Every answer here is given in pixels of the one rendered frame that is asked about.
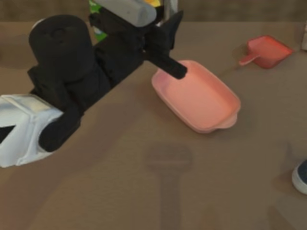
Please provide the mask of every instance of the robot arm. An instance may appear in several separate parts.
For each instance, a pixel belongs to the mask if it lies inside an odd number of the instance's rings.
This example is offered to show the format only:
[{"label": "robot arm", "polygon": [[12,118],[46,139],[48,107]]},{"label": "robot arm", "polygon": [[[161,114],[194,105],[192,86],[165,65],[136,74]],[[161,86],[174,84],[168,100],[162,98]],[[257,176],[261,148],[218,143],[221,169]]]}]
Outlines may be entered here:
[{"label": "robot arm", "polygon": [[90,23],[108,36],[95,46],[75,16],[53,16],[33,27],[29,44],[38,65],[28,75],[34,88],[0,97],[1,167],[51,155],[79,128],[85,111],[146,60],[177,79],[185,76],[187,68],[169,57],[182,12],[159,27],[163,7],[97,1],[104,7]]}]

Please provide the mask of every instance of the red scoop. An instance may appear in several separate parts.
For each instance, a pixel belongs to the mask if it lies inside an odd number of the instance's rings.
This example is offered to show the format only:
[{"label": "red scoop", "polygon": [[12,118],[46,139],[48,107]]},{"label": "red scoop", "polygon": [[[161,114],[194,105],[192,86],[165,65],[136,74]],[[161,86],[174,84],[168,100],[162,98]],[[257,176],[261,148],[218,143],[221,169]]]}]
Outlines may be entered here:
[{"label": "red scoop", "polygon": [[248,41],[248,55],[243,57],[241,66],[254,62],[264,69],[270,69],[292,54],[293,50],[271,36],[261,36]]}]

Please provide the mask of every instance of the pink tray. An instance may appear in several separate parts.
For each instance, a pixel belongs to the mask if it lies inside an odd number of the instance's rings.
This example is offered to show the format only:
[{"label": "pink tray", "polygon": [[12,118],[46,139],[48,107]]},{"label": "pink tray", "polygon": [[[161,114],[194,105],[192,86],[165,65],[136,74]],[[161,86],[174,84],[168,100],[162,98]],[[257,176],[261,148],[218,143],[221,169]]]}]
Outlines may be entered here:
[{"label": "pink tray", "polygon": [[157,94],[198,133],[230,128],[240,110],[239,98],[214,74],[195,61],[180,61],[187,75],[177,80],[159,69],[152,78]]}]

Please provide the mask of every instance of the table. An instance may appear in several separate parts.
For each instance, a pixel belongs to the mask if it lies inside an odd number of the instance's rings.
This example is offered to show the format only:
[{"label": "table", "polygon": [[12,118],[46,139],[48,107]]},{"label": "table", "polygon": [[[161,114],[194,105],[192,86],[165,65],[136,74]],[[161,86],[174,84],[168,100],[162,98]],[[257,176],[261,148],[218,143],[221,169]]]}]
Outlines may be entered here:
[{"label": "table", "polygon": [[[32,24],[0,23],[7,35],[1,94],[32,88]],[[145,160],[157,152],[193,158],[175,191],[182,230],[306,229],[307,197],[292,187],[291,171],[307,157],[307,54],[296,52],[271,70],[236,69],[248,39],[270,34],[298,50],[303,27],[182,23],[172,56],[203,64],[240,97],[237,124],[193,132],[158,98],[151,86],[156,67],[146,63],[86,113],[56,154],[0,169],[0,229],[161,229],[160,180]]]}]

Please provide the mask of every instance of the red handle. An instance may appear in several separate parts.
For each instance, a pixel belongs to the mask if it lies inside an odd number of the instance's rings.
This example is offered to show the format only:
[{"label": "red handle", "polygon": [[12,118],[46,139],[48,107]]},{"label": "red handle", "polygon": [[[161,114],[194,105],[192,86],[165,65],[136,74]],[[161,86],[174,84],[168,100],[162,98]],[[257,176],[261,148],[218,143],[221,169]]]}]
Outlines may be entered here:
[{"label": "red handle", "polygon": [[245,65],[249,64],[250,62],[254,61],[256,58],[259,58],[259,57],[260,57],[260,55],[256,54],[256,53],[248,54],[239,61],[239,65],[245,66]]}]

